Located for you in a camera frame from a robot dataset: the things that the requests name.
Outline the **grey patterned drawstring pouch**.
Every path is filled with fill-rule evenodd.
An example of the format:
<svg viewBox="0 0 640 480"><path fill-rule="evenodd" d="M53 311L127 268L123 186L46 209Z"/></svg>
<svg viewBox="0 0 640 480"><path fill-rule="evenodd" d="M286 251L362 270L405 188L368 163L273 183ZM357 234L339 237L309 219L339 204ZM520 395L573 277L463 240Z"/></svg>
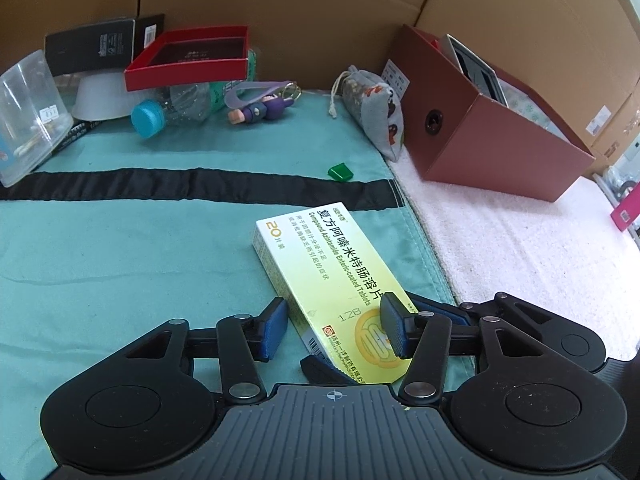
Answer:
<svg viewBox="0 0 640 480"><path fill-rule="evenodd" d="M337 118L337 96L374 147L396 162L404 142L404 115L392 86L377 74L352 65L334 80L328 108L332 118Z"/></svg>

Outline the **large cardboard backdrop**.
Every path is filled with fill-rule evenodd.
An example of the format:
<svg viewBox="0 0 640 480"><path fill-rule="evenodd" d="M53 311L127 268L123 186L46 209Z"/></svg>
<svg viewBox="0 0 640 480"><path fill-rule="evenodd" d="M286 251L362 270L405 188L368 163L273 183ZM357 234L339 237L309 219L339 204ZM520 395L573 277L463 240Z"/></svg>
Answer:
<svg viewBox="0 0 640 480"><path fill-rule="evenodd" d="M167 29L245 25L262 76L328 88L378 70L402 25L451 35L536 91L598 166L639 133L639 0L1 0L1 63L51 32L160 14Z"/></svg>

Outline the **silver tray black foam insert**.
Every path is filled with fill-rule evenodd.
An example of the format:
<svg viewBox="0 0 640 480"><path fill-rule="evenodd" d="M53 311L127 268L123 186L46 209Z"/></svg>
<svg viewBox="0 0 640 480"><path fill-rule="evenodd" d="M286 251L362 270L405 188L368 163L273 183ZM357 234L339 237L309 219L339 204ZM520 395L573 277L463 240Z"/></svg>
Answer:
<svg viewBox="0 0 640 480"><path fill-rule="evenodd" d="M439 45L442 53L482 96L508 105L496 72L482 58L449 34L440 38Z"/></svg>

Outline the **black product box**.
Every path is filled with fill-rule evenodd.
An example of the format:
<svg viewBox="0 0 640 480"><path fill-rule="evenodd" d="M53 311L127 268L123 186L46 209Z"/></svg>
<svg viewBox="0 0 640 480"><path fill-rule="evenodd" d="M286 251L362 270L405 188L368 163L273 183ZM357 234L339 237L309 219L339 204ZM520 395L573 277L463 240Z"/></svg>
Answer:
<svg viewBox="0 0 640 480"><path fill-rule="evenodd" d="M164 31L165 15L119 18L47 35L44 56L53 76L124 70Z"/></svg>

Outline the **yellow green medicine box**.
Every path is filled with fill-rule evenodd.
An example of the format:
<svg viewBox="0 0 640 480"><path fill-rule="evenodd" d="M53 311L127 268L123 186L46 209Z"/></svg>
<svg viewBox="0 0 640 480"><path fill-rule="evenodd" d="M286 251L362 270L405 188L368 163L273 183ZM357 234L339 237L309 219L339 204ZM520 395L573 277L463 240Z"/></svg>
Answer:
<svg viewBox="0 0 640 480"><path fill-rule="evenodd" d="M392 292L416 307L342 203L258 220L254 251L307 350L360 384L396 382L399 359L380 321Z"/></svg>

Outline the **white paper cup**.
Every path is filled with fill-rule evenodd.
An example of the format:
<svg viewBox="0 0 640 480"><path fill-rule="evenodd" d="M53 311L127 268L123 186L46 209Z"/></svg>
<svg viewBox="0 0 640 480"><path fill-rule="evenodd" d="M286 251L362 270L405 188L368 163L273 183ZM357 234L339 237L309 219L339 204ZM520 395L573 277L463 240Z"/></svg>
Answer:
<svg viewBox="0 0 640 480"><path fill-rule="evenodd" d="M80 80L72 116L86 122L119 119L149 97L146 90L128 91L122 70L88 73Z"/></svg>

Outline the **plastic bottle blue cap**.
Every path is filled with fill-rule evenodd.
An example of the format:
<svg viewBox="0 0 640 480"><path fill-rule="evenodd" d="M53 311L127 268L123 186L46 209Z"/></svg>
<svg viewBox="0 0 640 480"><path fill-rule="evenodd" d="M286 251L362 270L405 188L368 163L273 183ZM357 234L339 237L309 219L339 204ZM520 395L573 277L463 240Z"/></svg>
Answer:
<svg viewBox="0 0 640 480"><path fill-rule="evenodd" d="M199 125L226 107L224 97L239 83L239 80L215 81L159 88L151 99L132 109L130 120L134 131L149 139L167 128Z"/></svg>

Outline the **small green plastic piece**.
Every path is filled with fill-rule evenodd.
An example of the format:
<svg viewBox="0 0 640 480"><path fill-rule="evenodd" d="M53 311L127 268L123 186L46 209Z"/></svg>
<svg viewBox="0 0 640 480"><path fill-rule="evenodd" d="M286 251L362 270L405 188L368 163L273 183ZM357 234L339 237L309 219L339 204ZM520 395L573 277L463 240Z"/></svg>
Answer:
<svg viewBox="0 0 640 480"><path fill-rule="evenodd" d="M329 168L328 176L336 182L349 182L354 174L344 162L340 162Z"/></svg>

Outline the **purple figure keychain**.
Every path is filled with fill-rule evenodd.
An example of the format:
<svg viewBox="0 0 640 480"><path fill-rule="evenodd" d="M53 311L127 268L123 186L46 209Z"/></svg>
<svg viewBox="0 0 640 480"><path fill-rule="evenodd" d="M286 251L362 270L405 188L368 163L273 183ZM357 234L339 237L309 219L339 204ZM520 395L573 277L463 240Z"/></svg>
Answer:
<svg viewBox="0 0 640 480"><path fill-rule="evenodd" d="M277 120L302 94L294 81L241 81L224 95L232 125Z"/></svg>

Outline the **red shallow box lid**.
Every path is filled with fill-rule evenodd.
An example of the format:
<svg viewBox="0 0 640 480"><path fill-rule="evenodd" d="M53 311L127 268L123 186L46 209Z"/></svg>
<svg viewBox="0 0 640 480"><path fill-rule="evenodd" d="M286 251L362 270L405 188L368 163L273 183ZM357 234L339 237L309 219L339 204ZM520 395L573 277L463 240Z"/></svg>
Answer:
<svg viewBox="0 0 640 480"><path fill-rule="evenodd" d="M248 70L248 27L217 25L168 30L126 68L128 91L242 80Z"/></svg>

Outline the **clear plastic container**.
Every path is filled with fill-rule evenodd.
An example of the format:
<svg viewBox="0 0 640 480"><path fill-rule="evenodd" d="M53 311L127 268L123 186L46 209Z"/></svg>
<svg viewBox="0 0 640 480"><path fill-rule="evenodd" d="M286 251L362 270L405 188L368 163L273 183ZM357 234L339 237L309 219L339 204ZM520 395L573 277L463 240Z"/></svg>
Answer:
<svg viewBox="0 0 640 480"><path fill-rule="evenodd" d="M40 165L74 125L41 50L1 75L1 184L17 183Z"/></svg>

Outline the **pink towel mat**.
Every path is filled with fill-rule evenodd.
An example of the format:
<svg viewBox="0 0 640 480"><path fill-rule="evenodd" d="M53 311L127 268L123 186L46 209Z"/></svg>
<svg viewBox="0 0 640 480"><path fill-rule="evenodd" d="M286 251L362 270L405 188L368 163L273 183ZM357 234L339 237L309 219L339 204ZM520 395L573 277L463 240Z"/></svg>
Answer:
<svg viewBox="0 0 640 480"><path fill-rule="evenodd" d="M594 330L613 359L639 349L639 248L612 206L579 178L555 202L422 180L408 154L390 164L454 296L496 292Z"/></svg>

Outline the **patterned clear tape roll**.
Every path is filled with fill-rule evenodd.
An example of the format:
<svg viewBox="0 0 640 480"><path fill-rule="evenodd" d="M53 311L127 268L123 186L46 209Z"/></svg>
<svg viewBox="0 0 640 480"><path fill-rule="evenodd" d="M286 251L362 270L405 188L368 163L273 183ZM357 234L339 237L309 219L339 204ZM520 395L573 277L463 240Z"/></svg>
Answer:
<svg viewBox="0 0 640 480"><path fill-rule="evenodd" d="M503 79L499 80L500 87L506 97L506 106L512 112L518 113L530 122L557 136L559 139L568 141L560 128L552 122L551 118L534 102L534 100L522 90L512 86Z"/></svg>

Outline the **teal cloth black stripe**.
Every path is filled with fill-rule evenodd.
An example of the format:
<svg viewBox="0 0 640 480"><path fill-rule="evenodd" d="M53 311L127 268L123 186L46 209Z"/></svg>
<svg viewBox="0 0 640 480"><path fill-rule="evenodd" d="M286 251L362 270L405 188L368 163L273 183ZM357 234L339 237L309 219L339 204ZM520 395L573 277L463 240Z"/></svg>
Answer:
<svg viewBox="0 0 640 480"><path fill-rule="evenodd" d="M233 127L215 115L143 140L126 120L104 124L54 156L40 178L60 190L104 182L108 200L2 200L1 472L39 479L53 467L39 428L46 397L67 379L171 318L213 326L257 313L273 288L252 246L260 219L288 204L247 203L230 174L261 174L271 193L331 167L335 187L404 289L452 292L390 168L349 114L306 92L276 122Z"/></svg>

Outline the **pink thermos bottle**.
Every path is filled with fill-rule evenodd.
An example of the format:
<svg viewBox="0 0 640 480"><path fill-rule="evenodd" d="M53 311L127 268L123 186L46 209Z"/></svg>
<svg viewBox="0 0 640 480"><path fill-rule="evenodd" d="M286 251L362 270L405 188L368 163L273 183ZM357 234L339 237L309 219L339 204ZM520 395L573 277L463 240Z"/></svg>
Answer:
<svg viewBox="0 0 640 480"><path fill-rule="evenodd" d="M611 212L610 217L620 232L626 231L640 214L640 195L636 192L626 196Z"/></svg>

